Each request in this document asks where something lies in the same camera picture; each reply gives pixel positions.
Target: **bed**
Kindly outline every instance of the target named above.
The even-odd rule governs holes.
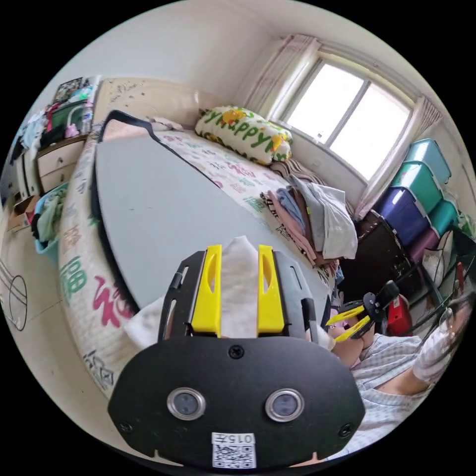
[[[190,130],[199,116],[199,109],[222,103],[211,94],[160,80],[115,78],[104,80],[101,86],[96,100],[95,125],[71,177],[64,203],[59,273],[71,334],[86,368],[106,397],[111,395],[125,364],[138,352],[122,329],[137,309],[120,290],[117,274],[111,269],[101,243],[98,222],[91,214],[95,150],[101,122],[109,111],[122,110],[141,119],[162,116],[182,124],[188,130],[156,132],[156,136],[245,208],[262,226],[289,247],[295,246],[260,198],[262,192],[286,186],[287,181],[269,168],[198,137]],[[324,292],[330,296],[334,289],[334,273],[329,268],[316,267],[314,271]]]

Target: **yellow green pillow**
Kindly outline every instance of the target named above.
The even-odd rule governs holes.
[[[291,157],[291,133],[248,109],[213,108],[199,119],[195,132],[262,165]]]

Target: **cardboard box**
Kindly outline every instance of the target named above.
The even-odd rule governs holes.
[[[25,200],[17,203],[13,207],[13,211],[8,219],[8,231],[17,232],[31,225],[33,215],[35,214],[35,206],[40,197],[33,195],[25,198]]]

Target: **window frame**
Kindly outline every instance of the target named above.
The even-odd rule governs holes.
[[[312,82],[316,79],[317,75],[319,74],[319,72],[321,71],[323,66],[326,65],[326,64],[328,64],[330,66],[334,66],[334,67],[339,68],[339,69],[342,69],[343,71],[346,71],[346,72],[352,74],[353,76],[356,76],[356,77],[362,79],[363,83],[362,83],[362,86],[360,87],[359,91],[357,92],[354,100],[351,102],[351,104],[347,108],[346,112],[344,113],[341,120],[338,122],[338,124],[336,125],[336,127],[332,131],[332,133],[329,136],[329,138],[327,139],[327,141],[326,142],[321,142],[319,139],[316,139],[315,137],[310,136],[309,134],[305,133],[304,131],[302,131],[300,129],[297,129],[297,128],[293,127],[292,125],[288,124],[288,121],[289,121],[291,115],[293,114],[294,110],[296,109],[296,107],[300,103],[300,101],[303,99],[303,97],[306,94],[308,88],[311,86]],[[405,130],[407,129],[407,126],[408,126],[408,124],[409,124],[409,122],[412,118],[412,112],[413,112],[413,107],[414,107],[415,103],[408,96],[406,96],[403,92],[401,93],[402,96],[399,97],[398,94],[395,94],[395,91],[390,90],[387,87],[387,85],[384,84],[384,80],[385,79],[382,78],[382,81],[378,81],[377,78],[372,78],[372,77],[370,77],[370,75],[367,75],[364,72],[359,71],[356,68],[352,68],[350,65],[340,63],[338,60],[335,60],[335,59],[333,60],[331,58],[320,57],[316,61],[314,67],[311,69],[311,71],[309,72],[307,77],[302,82],[302,85],[300,86],[300,88],[296,91],[296,93],[292,96],[291,100],[288,102],[288,104],[286,105],[286,108],[284,109],[283,113],[281,114],[280,118],[276,121],[276,123],[278,123],[279,125],[281,125],[283,127],[286,127],[288,129],[290,129],[291,131],[294,130],[294,131],[298,132],[300,135],[302,135],[306,139],[313,142],[319,148],[323,149],[327,154],[329,154],[330,156],[337,159],[346,168],[350,169],[354,174],[356,174],[358,176],[360,181],[362,181],[364,184],[367,185],[370,179],[366,179],[361,174],[361,172],[359,172],[347,160],[345,160],[343,157],[340,157],[333,150],[331,150],[331,146],[334,143],[334,141],[336,140],[336,138],[338,137],[338,135],[341,133],[342,129],[345,127],[347,121],[350,119],[350,117],[352,116],[352,114],[356,110],[357,106],[359,105],[360,101],[364,97],[364,95],[367,92],[367,90],[369,89],[369,87],[372,84],[375,84],[379,88],[383,89],[387,94],[394,97],[395,99],[397,99],[398,101],[400,101],[401,103],[403,103],[405,106],[407,106],[410,109],[410,113],[407,117],[407,120],[405,121],[405,124],[404,124],[402,130],[400,131],[400,133],[399,133],[396,141],[394,142],[392,148],[390,149],[389,153],[382,160],[381,163],[383,164],[385,162],[385,160],[388,158],[388,156],[390,155],[390,153],[393,150],[393,148],[395,147],[395,145],[398,144],[399,141],[402,139],[402,137],[405,133]]]

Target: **drawer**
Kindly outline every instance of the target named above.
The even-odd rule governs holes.
[[[41,185],[43,186],[43,191],[45,193],[49,192],[58,185],[68,182],[75,168],[76,164],[67,165],[66,167],[62,167],[61,169],[57,169],[54,172],[51,172],[41,177]]]
[[[51,151],[38,159],[38,171],[43,177],[55,170],[75,164],[84,147],[84,141],[73,142]]]

